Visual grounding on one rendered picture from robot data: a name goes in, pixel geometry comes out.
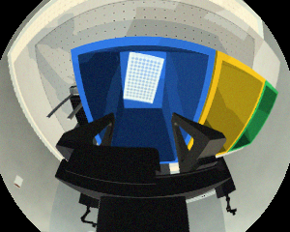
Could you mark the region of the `blue bin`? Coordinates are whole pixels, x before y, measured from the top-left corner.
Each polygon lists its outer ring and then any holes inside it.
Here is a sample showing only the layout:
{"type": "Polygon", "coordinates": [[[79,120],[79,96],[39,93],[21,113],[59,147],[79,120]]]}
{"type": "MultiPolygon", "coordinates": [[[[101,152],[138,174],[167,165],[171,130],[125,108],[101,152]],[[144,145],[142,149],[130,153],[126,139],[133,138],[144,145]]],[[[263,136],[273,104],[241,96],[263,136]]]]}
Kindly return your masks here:
{"type": "Polygon", "coordinates": [[[111,146],[152,147],[159,151],[159,163],[178,162],[172,113],[198,122],[216,50],[177,39],[141,36],[87,43],[71,49],[71,54],[88,122],[114,113],[111,146]],[[130,52],[164,59],[153,103],[124,99],[130,52]]]}

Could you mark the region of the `yellow recycle bin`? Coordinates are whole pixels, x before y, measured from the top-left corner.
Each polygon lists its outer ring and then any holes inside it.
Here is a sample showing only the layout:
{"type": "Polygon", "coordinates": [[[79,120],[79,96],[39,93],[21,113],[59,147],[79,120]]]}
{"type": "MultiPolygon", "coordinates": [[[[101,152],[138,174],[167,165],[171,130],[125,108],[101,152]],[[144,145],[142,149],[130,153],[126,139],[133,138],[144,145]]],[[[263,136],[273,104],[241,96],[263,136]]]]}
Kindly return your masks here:
{"type": "Polygon", "coordinates": [[[216,50],[208,94],[197,122],[226,137],[216,156],[227,153],[247,126],[265,80],[247,65],[216,50]]]}

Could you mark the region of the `green bin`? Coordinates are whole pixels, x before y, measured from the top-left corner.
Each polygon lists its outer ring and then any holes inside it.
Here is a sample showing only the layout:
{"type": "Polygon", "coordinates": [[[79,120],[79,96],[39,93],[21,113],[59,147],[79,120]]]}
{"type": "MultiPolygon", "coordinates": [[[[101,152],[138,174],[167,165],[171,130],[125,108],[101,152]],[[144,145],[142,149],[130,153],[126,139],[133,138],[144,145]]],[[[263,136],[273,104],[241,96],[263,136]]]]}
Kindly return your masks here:
{"type": "Polygon", "coordinates": [[[236,142],[233,144],[233,146],[229,149],[228,152],[243,148],[251,144],[251,142],[261,131],[262,127],[267,121],[275,104],[277,94],[278,91],[267,80],[265,80],[265,84],[259,102],[256,105],[256,108],[250,120],[248,121],[245,129],[243,130],[239,138],[236,140],[236,142]],[[271,88],[273,91],[269,88],[271,88]]]}

